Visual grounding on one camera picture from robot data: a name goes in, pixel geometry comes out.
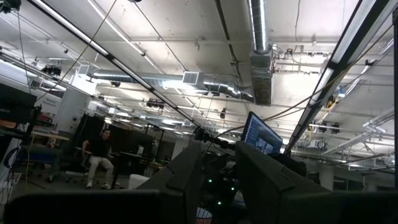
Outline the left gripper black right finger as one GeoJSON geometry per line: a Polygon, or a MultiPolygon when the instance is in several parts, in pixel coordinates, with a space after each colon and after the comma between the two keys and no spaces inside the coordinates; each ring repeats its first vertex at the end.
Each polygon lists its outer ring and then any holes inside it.
{"type": "Polygon", "coordinates": [[[243,141],[236,169],[251,223],[397,223],[397,192],[332,192],[243,141]]]}

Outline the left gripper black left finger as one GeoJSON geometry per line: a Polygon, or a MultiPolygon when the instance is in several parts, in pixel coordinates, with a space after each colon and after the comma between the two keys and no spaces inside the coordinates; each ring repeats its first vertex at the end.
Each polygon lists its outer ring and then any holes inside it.
{"type": "Polygon", "coordinates": [[[201,187],[201,144],[188,146],[136,189],[61,191],[15,198],[5,223],[194,223],[201,187]]]}

